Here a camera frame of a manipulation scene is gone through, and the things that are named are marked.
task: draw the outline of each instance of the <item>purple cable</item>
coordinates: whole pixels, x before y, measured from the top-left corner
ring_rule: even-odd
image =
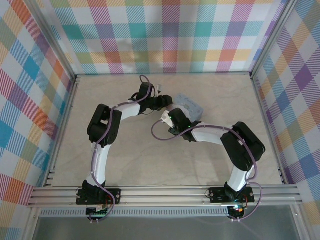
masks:
[[[212,129],[220,129],[220,130],[226,130],[226,131],[229,131],[231,133],[233,133],[243,144],[243,146],[245,147],[245,149],[247,150],[251,160],[252,160],[252,163],[253,163],[253,166],[254,166],[254,175],[253,177],[251,178],[248,178],[247,179],[247,175],[245,177],[245,181],[248,183],[248,184],[255,184],[255,185],[258,185],[259,189],[260,189],[260,197],[259,197],[259,201],[258,203],[256,204],[256,206],[254,207],[254,209],[252,210],[252,212],[250,212],[250,214],[248,214],[247,216],[241,218],[241,220],[244,220],[244,219],[247,219],[248,217],[250,217],[258,208],[258,206],[260,205],[260,202],[261,202],[261,199],[262,199],[262,187],[259,183],[257,182],[249,182],[251,180],[254,180],[256,179],[257,175],[258,175],[258,167],[257,167],[257,163],[256,163],[256,160],[255,160],[255,157],[254,155],[252,154],[250,148],[248,147],[248,145],[246,144],[245,140],[234,130],[228,128],[228,127],[223,127],[223,126],[216,126],[216,125],[201,125],[201,126],[193,126],[193,127],[190,127],[186,130],[184,130],[183,132],[179,133],[178,135],[176,136],[173,136],[173,137],[170,137],[170,138],[159,138],[157,137],[155,134],[154,134],[154,128],[157,124],[161,123],[162,121],[161,120],[158,120],[156,121],[152,127],[151,127],[151,134],[152,136],[159,140],[159,141],[169,141],[169,140],[172,140],[172,139],[176,139],[176,138],[179,138],[180,136],[182,136],[183,134],[185,134],[186,132],[189,132],[193,129],[203,129],[203,128],[212,128]]]
[[[107,189],[105,189],[99,182],[98,180],[96,179],[95,177],[95,169],[94,169],[94,166],[95,166],[95,163],[96,163],[96,155],[97,155],[97,150],[98,150],[98,146],[99,146],[99,143],[101,143],[101,141],[107,136],[107,134],[109,133],[110,131],[110,128],[111,128],[111,123],[112,123],[112,117],[113,117],[113,113],[114,113],[114,110],[120,106],[123,106],[123,105],[128,105],[128,104],[136,104],[136,103],[140,103],[142,102],[143,100],[145,100],[150,92],[151,92],[151,85],[150,85],[150,81],[149,79],[145,76],[145,75],[140,75],[140,81],[142,81],[142,77],[144,77],[146,79],[146,81],[149,83],[149,87],[148,87],[148,91],[146,93],[146,95],[141,98],[140,100],[137,100],[137,101],[127,101],[127,102],[123,102],[123,103],[120,103],[119,105],[117,106],[114,106],[111,111],[110,111],[110,117],[109,117],[109,122],[108,122],[108,127],[106,129],[106,131],[104,132],[104,134],[102,135],[102,137],[95,143],[95,146],[94,146],[94,151],[93,151],[93,154],[92,154],[92,160],[91,160],[91,176],[93,178],[93,180],[95,181],[95,183],[99,186],[99,188],[101,188],[103,191],[105,191],[111,198],[112,198],[112,207],[111,209],[107,212],[107,214],[102,217],[99,221],[103,221],[107,218],[107,216],[112,212],[112,210],[114,209],[115,205],[116,205],[116,199],[115,199],[115,196],[109,192]]]

